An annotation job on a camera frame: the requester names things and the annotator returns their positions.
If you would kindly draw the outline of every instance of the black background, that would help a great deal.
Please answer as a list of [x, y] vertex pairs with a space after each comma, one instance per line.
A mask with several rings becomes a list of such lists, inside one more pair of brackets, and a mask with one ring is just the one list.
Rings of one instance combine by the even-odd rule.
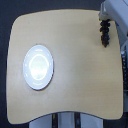
[[[100, 10], [104, 0], [0, 0], [0, 128], [28, 128], [11, 125], [7, 120], [6, 69], [7, 52], [12, 24], [23, 14], [55, 9]], [[124, 128], [125, 117], [119, 121], [104, 121], [105, 128]]]

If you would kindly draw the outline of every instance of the white plate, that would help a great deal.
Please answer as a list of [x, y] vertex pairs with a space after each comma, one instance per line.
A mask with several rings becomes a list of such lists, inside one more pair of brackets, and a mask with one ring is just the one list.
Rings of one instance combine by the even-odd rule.
[[43, 89], [49, 84], [53, 75], [53, 58], [46, 47], [36, 45], [27, 52], [23, 74], [27, 84], [35, 90]]

